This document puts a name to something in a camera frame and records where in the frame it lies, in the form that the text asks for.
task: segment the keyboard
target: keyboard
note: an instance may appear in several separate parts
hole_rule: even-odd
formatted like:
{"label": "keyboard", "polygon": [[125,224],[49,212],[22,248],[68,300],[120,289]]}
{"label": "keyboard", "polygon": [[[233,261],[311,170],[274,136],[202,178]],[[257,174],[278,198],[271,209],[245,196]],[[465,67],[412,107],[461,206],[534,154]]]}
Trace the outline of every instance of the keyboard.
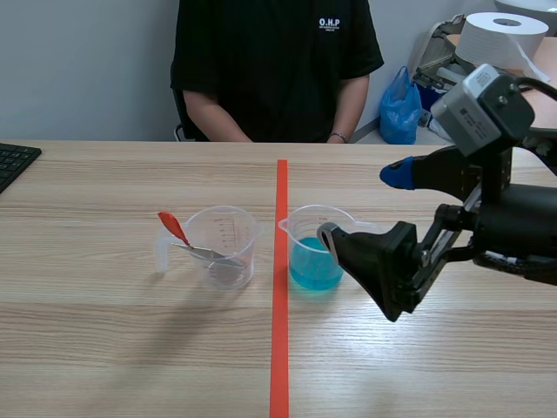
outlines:
{"label": "keyboard", "polygon": [[25,171],[41,152],[38,148],[30,146],[0,144],[0,193]]}

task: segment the red tape line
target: red tape line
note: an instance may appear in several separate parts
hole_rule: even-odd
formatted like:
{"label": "red tape line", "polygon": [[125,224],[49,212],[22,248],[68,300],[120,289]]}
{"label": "red tape line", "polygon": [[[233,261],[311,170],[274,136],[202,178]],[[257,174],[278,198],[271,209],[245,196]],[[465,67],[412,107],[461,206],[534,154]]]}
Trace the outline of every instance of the red tape line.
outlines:
{"label": "red tape line", "polygon": [[272,285],[270,418],[288,418],[288,237],[279,222],[288,216],[288,161],[277,164],[275,258]]}

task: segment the wooden table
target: wooden table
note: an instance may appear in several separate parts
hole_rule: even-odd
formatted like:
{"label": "wooden table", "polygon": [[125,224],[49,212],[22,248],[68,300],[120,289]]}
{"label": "wooden table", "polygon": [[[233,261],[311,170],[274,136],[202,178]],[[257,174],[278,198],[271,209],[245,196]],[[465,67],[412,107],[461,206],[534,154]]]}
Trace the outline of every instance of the wooden table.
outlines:
{"label": "wooden table", "polygon": [[[378,179],[430,147],[18,143],[44,155],[0,195],[5,418],[268,416],[278,158],[291,209],[328,204],[423,233],[456,203]],[[522,150],[515,181],[556,183]],[[180,249],[157,277],[157,211],[219,204],[265,228],[250,285],[210,288]],[[349,277],[330,293],[291,284],[290,370],[291,417],[555,417],[557,288],[461,263],[392,324]]]}
{"label": "wooden table", "polygon": [[[449,42],[458,46],[460,35],[449,35]],[[550,78],[550,85],[557,87],[557,37],[545,37],[541,43],[534,63]],[[539,91],[529,91],[525,97],[536,112],[534,127],[557,129],[557,102]]]}

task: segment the bracelet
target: bracelet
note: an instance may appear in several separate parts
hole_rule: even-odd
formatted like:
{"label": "bracelet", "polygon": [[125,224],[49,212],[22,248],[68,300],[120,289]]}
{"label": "bracelet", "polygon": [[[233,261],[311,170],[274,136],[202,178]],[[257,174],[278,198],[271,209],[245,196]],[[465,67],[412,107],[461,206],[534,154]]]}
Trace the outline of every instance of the bracelet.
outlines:
{"label": "bracelet", "polygon": [[341,138],[343,141],[345,141],[345,144],[348,144],[348,138],[346,137],[346,135],[344,133],[340,133],[340,132],[333,132],[331,135],[329,135],[330,137],[339,137]]}

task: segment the paper towel roll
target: paper towel roll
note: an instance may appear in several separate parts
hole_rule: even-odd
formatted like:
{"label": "paper towel roll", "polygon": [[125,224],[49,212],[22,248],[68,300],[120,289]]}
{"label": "paper towel roll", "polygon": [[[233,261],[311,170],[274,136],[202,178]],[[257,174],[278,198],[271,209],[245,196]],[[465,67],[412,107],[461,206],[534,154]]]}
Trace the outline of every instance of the paper towel roll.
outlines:
{"label": "paper towel roll", "polygon": [[525,70],[549,27],[531,17],[508,13],[476,13],[466,18],[456,54],[473,64],[491,64],[505,70]]}

